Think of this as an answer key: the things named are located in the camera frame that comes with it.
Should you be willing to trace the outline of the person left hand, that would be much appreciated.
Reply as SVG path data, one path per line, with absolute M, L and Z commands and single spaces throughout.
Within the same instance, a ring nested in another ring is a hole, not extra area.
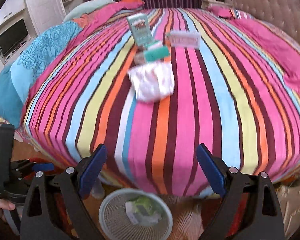
M 0 218 L 6 222 L 6 217 L 4 215 L 4 210 L 12 211 L 15 209 L 15 204 L 9 200 L 0 199 Z

